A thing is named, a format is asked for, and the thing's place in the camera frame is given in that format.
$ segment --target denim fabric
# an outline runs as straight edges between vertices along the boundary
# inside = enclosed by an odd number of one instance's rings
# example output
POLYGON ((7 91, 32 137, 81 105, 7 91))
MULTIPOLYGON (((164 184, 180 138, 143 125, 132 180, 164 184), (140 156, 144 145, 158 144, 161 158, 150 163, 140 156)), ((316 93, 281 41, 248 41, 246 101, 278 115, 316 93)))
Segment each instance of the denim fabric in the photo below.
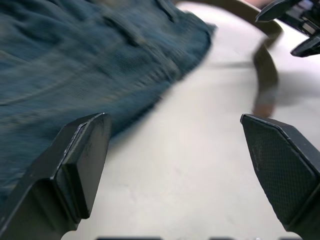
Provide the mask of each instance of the denim fabric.
POLYGON ((67 123, 113 135, 204 57, 214 28, 168 0, 0 1, 0 206, 67 123))

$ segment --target blue jeans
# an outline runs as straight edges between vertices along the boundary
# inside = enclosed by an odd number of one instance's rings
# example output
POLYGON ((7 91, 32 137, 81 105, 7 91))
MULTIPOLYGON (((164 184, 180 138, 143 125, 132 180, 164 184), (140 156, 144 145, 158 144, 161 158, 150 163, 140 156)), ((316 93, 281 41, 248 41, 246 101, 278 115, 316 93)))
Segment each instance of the blue jeans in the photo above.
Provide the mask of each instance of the blue jeans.
POLYGON ((105 112, 116 135, 214 30, 169 0, 2 0, 0 13, 0 206, 65 124, 105 112))

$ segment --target white table surface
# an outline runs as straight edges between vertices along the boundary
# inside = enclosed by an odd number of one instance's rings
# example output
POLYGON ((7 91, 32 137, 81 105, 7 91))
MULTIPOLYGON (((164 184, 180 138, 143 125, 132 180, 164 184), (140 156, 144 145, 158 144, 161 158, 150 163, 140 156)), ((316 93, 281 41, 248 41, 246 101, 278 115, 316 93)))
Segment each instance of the white table surface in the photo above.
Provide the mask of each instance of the white table surface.
MULTIPOLYGON (((262 34, 220 9, 183 3, 215 23, 206 60, 176 84, 107 155, 91 217, 63 240, 277 240, 284 231, 255 176, 240 117, 257 80, 251 53, 262 34)), ((280 91, 274 119, 320 149, 320 56, 295 58, 305 36, 282 24, 272 50, 280 91)))

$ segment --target denim cloth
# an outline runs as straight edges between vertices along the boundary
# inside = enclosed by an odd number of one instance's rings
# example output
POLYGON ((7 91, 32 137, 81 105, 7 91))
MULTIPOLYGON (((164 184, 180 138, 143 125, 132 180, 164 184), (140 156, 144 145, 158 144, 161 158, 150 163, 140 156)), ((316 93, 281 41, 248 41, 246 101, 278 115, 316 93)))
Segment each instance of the denim cloth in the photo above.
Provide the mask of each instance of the denim cloth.
POLYGON ((168 0, 0 1, 0 207, 67 123, 116 135, 204 58, 214 27, 168 0))

